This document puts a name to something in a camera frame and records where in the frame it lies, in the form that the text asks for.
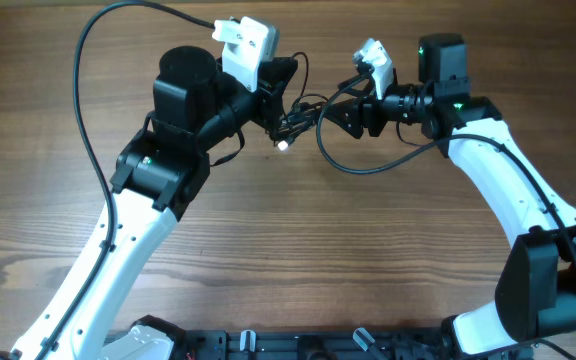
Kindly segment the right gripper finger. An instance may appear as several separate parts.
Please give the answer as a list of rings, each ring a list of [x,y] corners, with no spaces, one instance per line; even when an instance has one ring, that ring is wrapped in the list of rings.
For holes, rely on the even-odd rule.
[[[360,139],[363,136],[363,111],[359,100],[334,103],[323,112],[323,115],[353,138]]]
[[[367,84],[359,89],[358,85],[367,82]],[[359,74],[350,79],[344,80],[337,85],[338,90],[342,94],[350,95],[355,98],[362,98],[373,95],[373,80],[370,74]]]

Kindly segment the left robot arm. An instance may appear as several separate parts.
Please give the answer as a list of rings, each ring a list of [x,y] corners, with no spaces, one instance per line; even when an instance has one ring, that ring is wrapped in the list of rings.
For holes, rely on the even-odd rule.
[[[206,182],[209,150],[252,121],[270,133],[282,122],[283,94],[298,62],[255,57],[246,74],[224,55],[182,46],[166,52],[154,81],[154,108],[117,158],[103,187],[106,204],[49,305],[0,359],[137,359],[171,355],[175,339],[106,337],[153,252]]]

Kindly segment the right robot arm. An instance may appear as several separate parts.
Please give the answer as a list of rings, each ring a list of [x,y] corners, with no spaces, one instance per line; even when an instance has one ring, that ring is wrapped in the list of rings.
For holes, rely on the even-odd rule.
[[[471,93],[467,47],[455,33],[423,36],[418,80],[401,84],[383,45],[354,53],[357,75],[342,82],[321,119],[353,137],[388,122],[417,124],[426,148],[460,168],[497,217],[510,253],[491,302],[446,318],[431,341],[395,340],[396,357],[519,359],[555,335],[576,331],[576,209],[521,152],[501,112]]]

